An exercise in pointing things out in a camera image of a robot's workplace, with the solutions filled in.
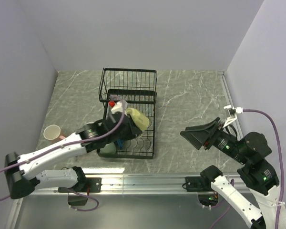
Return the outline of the blue faceted mug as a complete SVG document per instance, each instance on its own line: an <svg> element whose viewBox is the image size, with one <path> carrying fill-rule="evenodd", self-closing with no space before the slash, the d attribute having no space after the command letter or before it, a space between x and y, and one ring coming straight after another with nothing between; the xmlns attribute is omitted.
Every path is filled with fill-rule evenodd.
<svg viewBox="0 0 286 229"><path fill-rule="evenodd" d="M118 140L117 140L117 146L118 146L118 148L119 148L120 150L123 149L123 145L124 145L124 141L121 140L121 139L118 139Z"/></svg>

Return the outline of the yellow mug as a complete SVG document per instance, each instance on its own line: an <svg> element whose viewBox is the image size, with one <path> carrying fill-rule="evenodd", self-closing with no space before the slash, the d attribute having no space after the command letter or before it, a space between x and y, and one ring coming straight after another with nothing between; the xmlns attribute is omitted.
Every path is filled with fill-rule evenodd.
<svg viewBox="0 0 286 229"><path fill-rule="evenodd" d="M150 125L150 120L142 112L134 108L127 108L126 114L129 115L134 124L141 130L145 131Z"/></svg>

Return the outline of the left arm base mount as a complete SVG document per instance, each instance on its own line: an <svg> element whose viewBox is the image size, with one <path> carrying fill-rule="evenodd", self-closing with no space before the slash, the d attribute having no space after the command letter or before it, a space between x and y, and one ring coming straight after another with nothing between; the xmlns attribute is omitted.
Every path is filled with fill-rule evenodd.
<svg viewBox="0 0 286 229"><path fill-rule="evenodd" d="M99 193L101 191L102 179L100 177L86 177L81 167L72 167L71 171L76 174L77 182L75 185L67 187L58 187L58 192L66 193L68 190L75 192L86 192L86 193Z"/></svg>

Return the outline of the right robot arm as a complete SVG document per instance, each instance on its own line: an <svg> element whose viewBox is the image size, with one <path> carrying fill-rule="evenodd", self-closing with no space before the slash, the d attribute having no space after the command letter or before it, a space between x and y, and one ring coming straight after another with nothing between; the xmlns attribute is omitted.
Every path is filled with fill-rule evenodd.
<svg viewBox="0 0 286 229"><path fill-rule="evenodd" d="M245 186L255 197L258 207L247 200L214 165L199 177L186 177L183 188L188 192L214 191L222 196L250 229L286 229L286 208L280 201L280 182L275 169L265 157L272 151L263 134L250 132L241 140L216 118L212 122L186 127L180 132L196 149L215 147L242 165L237 170Z"/></svg>

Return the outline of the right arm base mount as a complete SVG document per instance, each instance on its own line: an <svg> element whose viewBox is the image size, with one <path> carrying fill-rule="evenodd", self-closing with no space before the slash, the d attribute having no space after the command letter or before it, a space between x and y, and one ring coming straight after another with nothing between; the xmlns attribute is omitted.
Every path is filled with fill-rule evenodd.
<svg viewBox="0 0 286 229"><path fill-rule="evenodd" d="M211 192L211 183L215 182L218 176L223 173L214 165L211 165L200 172L199 177L186 177L185 190L187 192Z"/></svg>

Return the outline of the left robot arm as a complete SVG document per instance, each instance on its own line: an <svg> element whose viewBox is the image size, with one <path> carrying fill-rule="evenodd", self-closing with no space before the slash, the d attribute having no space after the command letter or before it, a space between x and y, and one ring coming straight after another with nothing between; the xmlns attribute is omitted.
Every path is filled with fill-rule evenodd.
<svg viewBox="0 0 286 229"><path fill-rule="evenodd" d="M118 113L105 120L88 123L65 139L41 150L23 155L6 155L5 177L11 199L23 198L37 189L50 187L83 191L88 181L81 167L74 166L66 171L47 170L47 167L61 160L100 150L119 139L132 140L148 126L149 121Z"/></svg>

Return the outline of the mint green cup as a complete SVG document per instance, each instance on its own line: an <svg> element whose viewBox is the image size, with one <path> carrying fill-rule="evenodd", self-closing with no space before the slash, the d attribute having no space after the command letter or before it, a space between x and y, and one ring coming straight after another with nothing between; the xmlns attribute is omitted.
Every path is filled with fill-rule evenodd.
<svg viewBox="0 0 286 229"><path fill-rule="evenodd" d="M104 148L100 149L101 154L112 155L116 153L115 143L109 143Z"/></svg>

